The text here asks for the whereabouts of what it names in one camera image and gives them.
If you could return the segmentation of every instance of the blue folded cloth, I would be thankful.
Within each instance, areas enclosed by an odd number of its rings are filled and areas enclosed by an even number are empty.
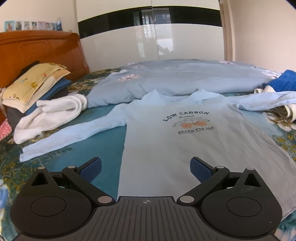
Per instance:
[[[263,84],[263,89],[268,85],[271,86],[275,92],[296,91],[296,72],[289,69],[286,70],[278,78],[270,81],[268,84]]]
[[[63,88],[68,87],[70,84],[72,84],[72,81],[67,80],[65,78],[61,78],[58,82],[56,82],[56,84],[49,90],[46,92],[46,94],[44,94],[39,100],[49,100],[52,96],[54,96],[57,92],[59,92],[60,90],[62,90]],[[36,102],[34,103],[34,105],[32,105],[30,107],[30,109],[28,109],[25,114],[29,115],[31,114],[35,109],[37,108]]]

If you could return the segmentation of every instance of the printed graphic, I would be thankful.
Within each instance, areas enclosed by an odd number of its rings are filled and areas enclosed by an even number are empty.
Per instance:
[[[182,121],[179,121],[173,125],[173,127],[181,126],[185,129],[190,129],[192,126],[207,126],[207,123],[210,120],[203,117],[192,117],[186,118]]]
[[[178,121],[175,124],[173,124],[173,127],[177,128],[179,135],[195,133],[200,131],[209,131],[209,130],[215,129],[215,127],[210,125],[209,123],[210,120],[201,117],[201,115],[208,116],[209,112],[206,112],[206,111],[179,112],[179,116],[176,113],[171,114],[167,116],[165,119],[163,119],[163,121],[168,122],[171,119],[175,119],[175,118],[182,119],[181,121]]]

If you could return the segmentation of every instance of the t-shirt sleeve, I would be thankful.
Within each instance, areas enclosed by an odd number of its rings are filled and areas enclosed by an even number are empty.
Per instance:
[[[230,105],[235,105],[241,110],[268,110],[278,106],[296,104],[296,92],[265,92],[244,96],[225,97]]]
[[[127,121],[132,118],[135,104],[133,102],[130,104],[119,104],[106,116],[68,126],[45,139],[24,147],[23,154],[20,155],[20,162],[85,140],[96,133],[126,125]]]

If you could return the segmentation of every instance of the teal bedsheet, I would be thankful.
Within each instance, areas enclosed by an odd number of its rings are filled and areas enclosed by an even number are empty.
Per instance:
[[[78,91],[81,94],[87,95],[100,79],[118,70],[119,69],[108,69],[93,72],[71,85],[69,91]],[[244,94],[247,93],[229,93],[225,95],[233,96]],[[104,116],[108,114],[114,106],[115,105],[108,105],[87,109],[70,123],[44,133],[42,138],[66,126],[91,121]],[[289,129],[287,123],[285,124],[282,122],[283,120],[278,120],[273,117],[268,118],[266,113],[263,112],[244,111],[244,113],[250,121],[263,129],[279,146],[288,151],[289,155],[296,160],[296,132],[294,130],[284,131],[279,128],[279,125],[286,125],[286,128]],[[33,158],[24,163],[19,162],[21,149],[24,146],[38,141],[40,138],[27,141],[21,145],[17,145],[13,142],[12,134],[2,140],[0,142],[0,234],[4,240],[11,241],[17,235],[9,218],[10,206],[22,186],[37,167],[45,166],[49,171],[61,171],[66,166],[80,166],[94,156],[99,156],[102,160],[102,172],[92,184],[114,198],[117,198],[125,132],[125,126],[117,127],[98,133],[84,141],[74,143],[60,150]],[[282,241],[296,240],[296,211],[281,222],[276,231],[276,236]]]

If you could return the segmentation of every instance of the white towel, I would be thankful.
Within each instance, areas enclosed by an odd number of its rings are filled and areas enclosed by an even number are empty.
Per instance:
[[[16,144],[39,136],[75,119],[87,107],[87,99],[81,94],[53,100],[38,100],[31,114],[21,118],[14,132]]]

